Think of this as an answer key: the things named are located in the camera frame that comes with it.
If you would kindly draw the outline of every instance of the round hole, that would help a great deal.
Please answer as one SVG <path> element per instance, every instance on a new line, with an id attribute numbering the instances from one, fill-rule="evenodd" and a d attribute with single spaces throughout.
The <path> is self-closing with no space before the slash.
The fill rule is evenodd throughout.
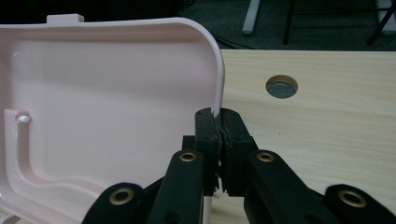
<path id="1" fill-rule="evenodd" d="M 122 188 L 115 190 L 110 195 L 110 202 L 114 205 L 122 205 L 128 203 L 134 197 L 134 191 L 129 188 Z"/>
<path id="2" fill-rule="evenodd" d="M 169 212 L 165 215 L 163 221 L 166 224 L 177 224 L 180 221 L 180 215 L 178 213 Z"/>
<path id="3" fill-rule="evenodd" d="M 352 207 L 363 208 L 367 205 L 366 200 L 359 195 L 359 193 L 343 189 L 338 192 L 338 197 L 340 197 L 343 203 L 346 203 Z"/>
<path id="4" fill-rule="evenodd" d="M 195 161 L 196 156 L 191 152 L 185 152 L 180 155 L 182 161 Z"/>
<path id="5" fill-rule="evenodd" d="M 277 75 L 268 79 L 265 84 L 268 93 L 279 99 L 293 96 L 298 90 L 297 81 L 289 76 Z"/>
<path id="6" fill-rule="evenodd" d="M 261 152 L 259 154 L 257 154 L 257 158 L 259 158 L 259 160 L 261 161 L 273 161 L 275 158 L 273 155 L 267 153 L 267 152 Z"/>

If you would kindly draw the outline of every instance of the white object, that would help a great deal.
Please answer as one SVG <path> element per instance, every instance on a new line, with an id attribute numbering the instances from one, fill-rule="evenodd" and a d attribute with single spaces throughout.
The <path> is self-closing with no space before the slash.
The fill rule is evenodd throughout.
<path id="1" fill-rule="evenodd" d="M 148 186 L 194 134 L 194 113 L 219 113 L 223 80 L 194 21 L 0 25 L 0 207 L 80 223 L 109 186 Z"/>
<path id="2" fill-rule="evenodd" d="M 250 0 L 245 17 L 244 27 L 242 28 L 243 35 L 252 35 L 254 31 L 254 24 L 256 24 L 257 13 L 259 12 L 260 2 L 262 0 Z"/>
<path id="3" fill-rule="evenodd" d="M 22 115 L 18 117 L 18 121 L 22 123 L 28 123 L 30 121 L 30 118 L 28 116 Z"/>

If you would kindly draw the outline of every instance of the table hole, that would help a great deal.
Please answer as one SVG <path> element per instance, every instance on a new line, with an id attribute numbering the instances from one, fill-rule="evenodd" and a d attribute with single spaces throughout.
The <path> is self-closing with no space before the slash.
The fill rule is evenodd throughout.
<path id="1" fill-rule="evenodd" d="M 277 75 L 268 79 L 265 89 L 275 98 L 286 99 L 293 96 L 298 90 L 297 81 L 286 75 Z"/>

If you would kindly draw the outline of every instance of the wood grain surface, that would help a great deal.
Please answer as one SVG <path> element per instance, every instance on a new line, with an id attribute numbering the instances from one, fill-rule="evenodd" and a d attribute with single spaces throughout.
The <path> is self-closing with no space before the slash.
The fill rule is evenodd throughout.
<path id="1" fill-rule="evenodd" d="M 259 148 L 279 154 L 305 184 L 362 189 L 396 214 L 396 53 L 223 50 L 223 107 L 237 111 Z M 265 89 L 293 77 L 288 99 Z M 248 223 L 243 200 L 219 194 L 211 223 Z"/>

